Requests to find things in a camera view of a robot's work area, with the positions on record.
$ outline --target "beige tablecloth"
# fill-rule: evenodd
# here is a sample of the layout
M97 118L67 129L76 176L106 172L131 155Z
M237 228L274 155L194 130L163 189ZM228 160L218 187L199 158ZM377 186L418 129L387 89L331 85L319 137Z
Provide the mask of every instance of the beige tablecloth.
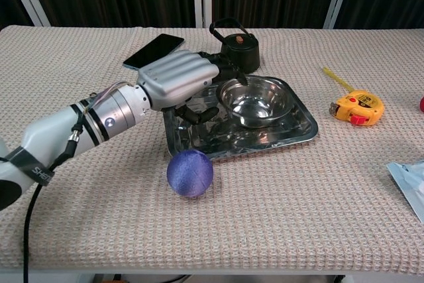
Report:
M251 30L259 75L282 78L319 125L309 143L214 163L198 199L175 194L161 113L57 169L32 216L35 268L374 270L424 274L424 225L386 164L424 151L424 30ZM218 52L205 29L8 27L0 32L0 136L101 91L136 80L122 61L161 32L183 48ZM345 89L328 66L380 96L374 127L328 113ZM0 212L0 267L22 264L34 191Z

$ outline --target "purple ball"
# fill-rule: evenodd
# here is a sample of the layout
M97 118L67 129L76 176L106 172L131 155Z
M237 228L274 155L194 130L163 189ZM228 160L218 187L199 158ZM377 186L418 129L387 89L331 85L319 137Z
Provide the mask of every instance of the purple ball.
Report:
M166 176L177 194L197 197L212 184L212 162L198 150L183 150L171 159Z

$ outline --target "stainless steel bowl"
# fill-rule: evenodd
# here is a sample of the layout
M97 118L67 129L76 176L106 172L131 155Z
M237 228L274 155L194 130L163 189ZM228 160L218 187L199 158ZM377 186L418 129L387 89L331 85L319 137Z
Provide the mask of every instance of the stainless steel bowl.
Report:
M239 125L251 129L269 127L290 112L290 95L278 83L260 76L246 79L246 86L230 80L217 88L219 103Z

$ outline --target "kettle handle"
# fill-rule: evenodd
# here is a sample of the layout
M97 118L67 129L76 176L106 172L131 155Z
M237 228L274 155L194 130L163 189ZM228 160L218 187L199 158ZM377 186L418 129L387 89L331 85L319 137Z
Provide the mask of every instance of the kettle handle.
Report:
M213 23L211 23L211 25L209 26L209 32L211 34L213 34L213 36L216 39L218 39L219 41L221 41L223 44L227 44L225 42L225 38L221 35L221 33L219 33L218 31L216 31L215 28L217 28L219 26L222 26L225 23L231 23L234 27L237 27L237 28L241 29L241 31L243 31L249 37L252 37L253 36L253 34L250 34L249 32L247 32L246 29L241 25L241 23L239 23L239 21L236 20L235 18L232 18L232 17L222 18L222 19L216 20Z

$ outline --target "black kettle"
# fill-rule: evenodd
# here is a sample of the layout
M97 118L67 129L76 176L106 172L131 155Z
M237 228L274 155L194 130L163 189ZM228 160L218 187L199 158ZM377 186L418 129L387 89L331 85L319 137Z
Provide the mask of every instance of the black kettle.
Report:
M241 29L244 33L230 34L225 38L215 30L224 24ZM260 65L258 39L246 29L235 18L219 19L209 26L209 32L222 42L221 53L240 68L245 74L253 73Z

